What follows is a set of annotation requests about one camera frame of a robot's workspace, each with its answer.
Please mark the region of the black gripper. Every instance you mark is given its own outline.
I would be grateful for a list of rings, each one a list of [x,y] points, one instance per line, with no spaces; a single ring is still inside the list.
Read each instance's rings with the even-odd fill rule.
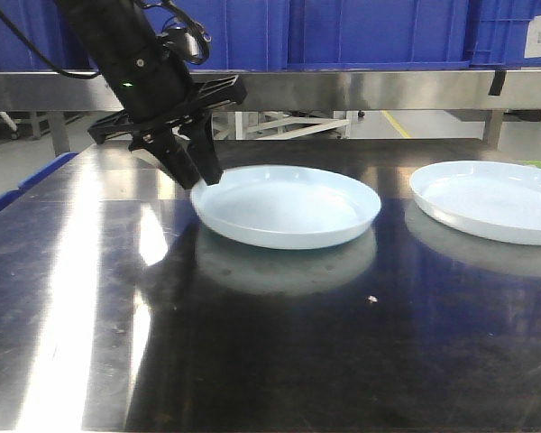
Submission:
[[[145,151],[153,165],[183,189],[199,181],[198,173],[207,185],[220,181],[223,170],[215,152],[212,118],[202,116],[212,108],[244,101],[247,91],[239,76],[197,83],[184,61],[159,44],[90,44],[87,52],[124,108],[88,129],[96,143],[111,136],[147,134]],[[171,129],[159,131],[181,124],[187,152]]]

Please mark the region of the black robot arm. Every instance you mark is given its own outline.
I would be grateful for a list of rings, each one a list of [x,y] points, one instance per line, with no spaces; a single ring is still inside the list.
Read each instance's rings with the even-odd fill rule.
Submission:
[[[212,111],[244,101],[242,78],[194,81],[179,41],[157,35],[135,1],[57,6],[124,108],[89,128],[95,142],[129,134],[130,151],[147,152],[184,189],[218,183]]]

